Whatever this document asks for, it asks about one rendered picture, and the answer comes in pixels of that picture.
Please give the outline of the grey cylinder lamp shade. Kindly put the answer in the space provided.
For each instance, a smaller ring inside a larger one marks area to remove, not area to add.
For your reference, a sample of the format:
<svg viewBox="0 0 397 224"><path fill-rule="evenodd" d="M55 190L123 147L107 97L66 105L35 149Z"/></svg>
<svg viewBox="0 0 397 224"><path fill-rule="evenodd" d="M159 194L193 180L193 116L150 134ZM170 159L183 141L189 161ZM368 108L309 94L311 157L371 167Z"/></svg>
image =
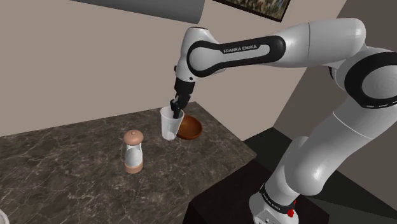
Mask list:
<svg viewBox="0 0 397 224"><path fill-rule="evenodd" d="M80 3L198 24L205 0L72 0Z"/></svg>

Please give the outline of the brown wooden bowl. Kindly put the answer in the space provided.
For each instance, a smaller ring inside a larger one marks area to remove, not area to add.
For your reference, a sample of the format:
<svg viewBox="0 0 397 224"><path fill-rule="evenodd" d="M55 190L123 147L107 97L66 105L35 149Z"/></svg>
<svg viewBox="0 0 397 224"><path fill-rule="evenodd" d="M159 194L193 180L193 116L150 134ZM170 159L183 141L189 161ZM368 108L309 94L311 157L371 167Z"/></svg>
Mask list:
<svg viewBox="0 0 397 224"><path fill-rule="evenodd" d="M202 124L193 116L185 115L179 127L177 136L181 139L192 140L202 133Z"/></svg>

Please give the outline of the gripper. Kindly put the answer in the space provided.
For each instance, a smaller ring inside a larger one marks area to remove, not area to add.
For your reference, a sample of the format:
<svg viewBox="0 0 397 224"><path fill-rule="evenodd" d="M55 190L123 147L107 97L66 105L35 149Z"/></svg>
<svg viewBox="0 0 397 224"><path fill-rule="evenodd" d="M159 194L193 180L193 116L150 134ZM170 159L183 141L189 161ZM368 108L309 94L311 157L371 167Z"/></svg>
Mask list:
<svg viewBox="0 0 397 224"><path fill-rule="evenodd" d="M193 93L194 86L195 82L187 82L176 78L174 85L176 96L175 99L170 101L170 107L173 112L172 117L174 119L178 119L180 112L187 106L191 94Z"/></svg>

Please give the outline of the dark framed wall picture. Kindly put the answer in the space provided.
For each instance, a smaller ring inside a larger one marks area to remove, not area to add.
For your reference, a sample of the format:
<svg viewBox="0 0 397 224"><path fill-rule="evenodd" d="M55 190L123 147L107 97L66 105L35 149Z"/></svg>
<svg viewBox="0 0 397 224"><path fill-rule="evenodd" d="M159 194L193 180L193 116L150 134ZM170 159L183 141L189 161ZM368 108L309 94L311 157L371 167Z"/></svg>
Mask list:
<svg viewBox="0 0 397 224"><path fill-rule="evenodd" d="M291 0L214 0L259 17L281 23Z"/></svg>

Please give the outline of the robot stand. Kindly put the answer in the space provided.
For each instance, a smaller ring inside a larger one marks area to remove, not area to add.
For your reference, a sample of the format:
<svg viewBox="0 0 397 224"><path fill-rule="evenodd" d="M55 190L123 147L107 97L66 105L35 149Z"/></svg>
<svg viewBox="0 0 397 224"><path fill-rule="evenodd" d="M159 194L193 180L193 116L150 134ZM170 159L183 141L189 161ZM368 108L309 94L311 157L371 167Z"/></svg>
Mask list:
<svg viewBox="0 0 397 224"><path fill-rule="evenodd" d="M188 205L182 224L254 224L249 198L258 192L271 172L252 160Z"/></svg>

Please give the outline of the clear plastic cup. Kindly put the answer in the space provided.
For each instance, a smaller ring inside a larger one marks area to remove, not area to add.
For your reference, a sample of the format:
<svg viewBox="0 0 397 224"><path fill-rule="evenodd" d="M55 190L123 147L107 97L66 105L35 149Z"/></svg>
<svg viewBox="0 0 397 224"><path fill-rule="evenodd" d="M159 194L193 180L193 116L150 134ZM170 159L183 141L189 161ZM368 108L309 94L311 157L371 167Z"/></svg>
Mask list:
<svg viewBox="0 0 397 224"><path fill-rule="evenodd" d="M179 112L177 118L174 118L174 112L170 106L165 106L160 110L162 137L167 141L172 141L176 138L181 122L185 116L183 110Z"/></svg>

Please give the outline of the tan and clear grinder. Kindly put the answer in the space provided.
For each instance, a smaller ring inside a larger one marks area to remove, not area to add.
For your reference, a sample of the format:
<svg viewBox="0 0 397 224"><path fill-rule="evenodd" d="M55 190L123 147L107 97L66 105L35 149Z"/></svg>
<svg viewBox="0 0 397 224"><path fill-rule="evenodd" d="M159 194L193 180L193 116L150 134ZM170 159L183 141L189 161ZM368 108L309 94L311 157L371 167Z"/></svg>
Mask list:
<svg viewBox="0 0 397 224"><path fill-rule="evenodd" d="M136 174L143 168L143 140L143 133L139 130L129 130L124 134L123 141L126 145L124 166L129 174Z"/></svg>

